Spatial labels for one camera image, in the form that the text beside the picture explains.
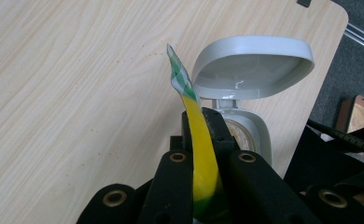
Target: brass screw hole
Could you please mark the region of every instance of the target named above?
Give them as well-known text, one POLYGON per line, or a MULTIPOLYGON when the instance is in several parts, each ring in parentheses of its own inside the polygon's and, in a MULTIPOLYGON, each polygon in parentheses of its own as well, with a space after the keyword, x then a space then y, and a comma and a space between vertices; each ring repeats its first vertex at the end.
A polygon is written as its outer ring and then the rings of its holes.
POLYGON ((339 194, 328 189, 322 189, 318 192, 319 198, 330 206, 345 208, 348 205, 347 200, 339 194))
POLYGON ((117 189, 109 191, 103 198, 103 203, 108 207, 116 207, 124 203, 127 194, 123 190, 117 189))
POLYGON ((243 152, 238 156, 238 159, 240 159, 240 161, 244 161, 244 162, 254 162, 256 161, 256 157, 254 155, 251 155, 249 153, 243 152))
POLYGON ((182 162, 186 159, 186 156, 185 154, 183 153, 179 153, 179 152, 176 152, 176 153, 173 153, 171 154, 170 156, 170 160, 171 161, 174 161, 174 162, 182 162))

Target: wooden table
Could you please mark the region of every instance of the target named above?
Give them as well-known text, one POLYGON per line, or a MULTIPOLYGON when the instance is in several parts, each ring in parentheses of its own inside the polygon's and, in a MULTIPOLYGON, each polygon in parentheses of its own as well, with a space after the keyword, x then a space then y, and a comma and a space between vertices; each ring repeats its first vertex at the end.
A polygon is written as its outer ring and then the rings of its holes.
POLYGON ((74 223, 98 189, 154 175, 184 110, 167 43, 190 72, 227 36, 310 43, 307 78, 243 103, 283 176, 347 20, 329 0, 0 1, 0 223, 74 223))

